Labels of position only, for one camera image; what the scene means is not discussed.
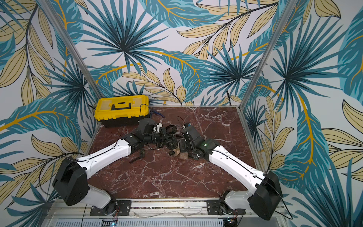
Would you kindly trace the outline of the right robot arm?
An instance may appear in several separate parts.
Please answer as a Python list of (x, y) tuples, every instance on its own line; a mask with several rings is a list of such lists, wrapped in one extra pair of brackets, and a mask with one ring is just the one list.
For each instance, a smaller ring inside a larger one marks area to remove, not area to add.
[(213, 139), (205, 139), (191, 124), (182, 130), (184, 142), (192, 157), (217, 165), (237, 179), (247, 192), (228, 191), (219, 199), (219, 210), (230, 214), (252, 210), (258, 217), (270, 220), (282, 200), (282, 190), (274, 173), (264, 173), (244, 163)]

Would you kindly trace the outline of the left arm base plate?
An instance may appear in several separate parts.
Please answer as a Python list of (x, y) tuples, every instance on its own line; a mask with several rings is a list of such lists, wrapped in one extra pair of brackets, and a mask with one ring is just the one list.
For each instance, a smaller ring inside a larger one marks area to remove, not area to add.
[(110, 201), (110, 203), (102, 209), (93, 206), (91, 208), (90, 216), (128, 216), (130, 208), (131, 200)]

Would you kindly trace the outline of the beige striped cloth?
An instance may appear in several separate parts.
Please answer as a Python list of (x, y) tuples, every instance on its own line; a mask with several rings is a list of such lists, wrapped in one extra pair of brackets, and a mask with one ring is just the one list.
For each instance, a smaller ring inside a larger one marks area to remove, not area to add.
[(178, 147), (174, 149), (174, 154), (172, 157), (178, 157), (180, 159), (186, 160), (189, 158), (188, 150), (185, 147)]

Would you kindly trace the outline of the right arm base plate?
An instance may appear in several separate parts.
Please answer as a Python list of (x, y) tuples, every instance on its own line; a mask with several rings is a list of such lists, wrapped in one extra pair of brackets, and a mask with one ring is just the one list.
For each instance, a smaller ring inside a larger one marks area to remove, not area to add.
[(244, 215), (245, 209), (231, 209), (224, 201), (221, 200), (207, 200), (208, 215)]

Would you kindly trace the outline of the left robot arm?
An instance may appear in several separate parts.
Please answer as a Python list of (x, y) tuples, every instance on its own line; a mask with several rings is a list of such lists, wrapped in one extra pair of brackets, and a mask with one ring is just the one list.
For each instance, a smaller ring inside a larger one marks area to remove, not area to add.
[(118, 210), (117, 200), (107, 191), (89, 185), (88, 180), (104, 167), (135, 152), (144, 157), (143, 148), (147, 144), (176, 149), (176, 134), (175, 125), (164, 127), (151, 118), (141, 119), (137, 129), (110, 146), (79, 159), (66, 158), (62, 161), (53, 188), (68, 206), (84, 203), (102, 210), (107, 216), (114, 215)]

